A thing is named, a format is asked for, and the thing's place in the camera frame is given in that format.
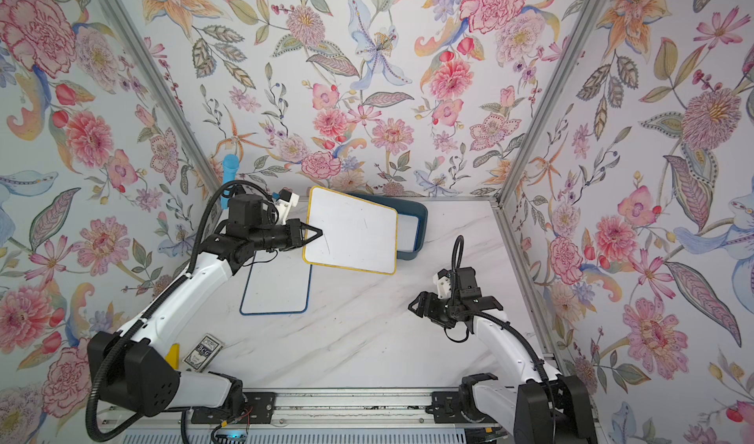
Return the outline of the yellow framed whiteboard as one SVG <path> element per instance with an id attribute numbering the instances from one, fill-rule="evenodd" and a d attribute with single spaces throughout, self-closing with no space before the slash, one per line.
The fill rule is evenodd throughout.
<path id="1" fill-rule="evenodd" d="M 394 208 L 315 187 L 309 193 L 306 223 L 323 234 L 302 249 L 304 262 L 381 275 L 396 272 Z"/>

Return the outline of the dark blue framed whiteboard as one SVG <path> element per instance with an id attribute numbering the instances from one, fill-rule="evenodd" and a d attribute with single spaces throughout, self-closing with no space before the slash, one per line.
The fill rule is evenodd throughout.
<path id="1" fill-rule="evenodd" d="M 245 270 L 240 314 L 302 314 L 308 308 L 311 269 L 299 251 L 260 253 Z"/>

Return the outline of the teal plastic storage box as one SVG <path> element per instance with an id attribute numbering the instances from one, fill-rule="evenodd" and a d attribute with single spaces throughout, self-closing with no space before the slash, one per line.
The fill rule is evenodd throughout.
<path id="1" fill-rule="evenodd" d="M 403 198 L 374 196 L 374 194 L 353 194 L 353 196 L 394 208 L 398 212 L 397 259 L 412 261 L 418 256 L 424 245 L 429 218 L 429 211 L 424 204 Z"/>

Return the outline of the bright blue framed whiteboard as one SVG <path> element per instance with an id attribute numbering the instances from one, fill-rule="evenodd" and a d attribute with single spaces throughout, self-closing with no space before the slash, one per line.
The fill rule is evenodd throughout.
<path id="1" fill-rule="evenodd" d="M 419 231 L 419 218 L 415 215 L 400 213 L 398 216 L 398 249 L 399 253 L 413 253 L 417 234 Z"/>

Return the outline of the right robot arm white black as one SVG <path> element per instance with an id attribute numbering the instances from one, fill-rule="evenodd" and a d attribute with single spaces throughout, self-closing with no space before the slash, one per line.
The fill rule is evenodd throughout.
<path id="1" fill-rule="evenodd" d="M 499 364 L 497 373 L 467 375 L 454 392 L 435 392 L 428 413 L 438 424 L 497 424 L 516 443 L 595 443 L 591 400 L 583 381 L 549 365 L 508 319 L 503 305 L 483 295 L 476 272 L 464 267 L 457 237 L 451 265 L 433 278 L 408 310 L 449 332 L 465 326 Z"/>

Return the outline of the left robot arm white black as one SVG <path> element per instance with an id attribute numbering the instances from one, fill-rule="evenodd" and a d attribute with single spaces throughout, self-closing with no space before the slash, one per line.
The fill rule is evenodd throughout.
<path id="1" fill-rule="evenodd" d="M 249 411 L 241 380 L 223 373 L 179 371 L 167 356 L 200 308 L 257 253 L 307 245 L 310 225 L 289 213 L 298 196 L 268 194 L 249 181 L 224 183 L 209 199 L 187 267 L 135 318 L 88 343 L 92 388 L 86 433 L 107 442 L 141 418 L 204 409 L 223 424 Z"/>

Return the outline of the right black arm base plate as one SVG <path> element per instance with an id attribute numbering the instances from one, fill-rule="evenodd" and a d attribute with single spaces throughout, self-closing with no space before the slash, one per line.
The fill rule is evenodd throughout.
<path id="1" fill-rule="evenodd" d="M 466 411 L 458 391 L 433 391 L 425 412 L 435 424 L 463 424 L 464 426 L 499 426 L 490 416 Z"/>

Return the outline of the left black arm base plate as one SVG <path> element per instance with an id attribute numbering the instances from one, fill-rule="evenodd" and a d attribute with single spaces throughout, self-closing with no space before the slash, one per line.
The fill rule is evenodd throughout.
<path id="1" fill-rule="evenodd" d="M 191 424 L 217 426 L 230 424 L 271 424 L 277 394 L 275 392 L 245 392 L 245 402 L 239 412 L 230 409 L 196 408 L 192 411 Z"/>

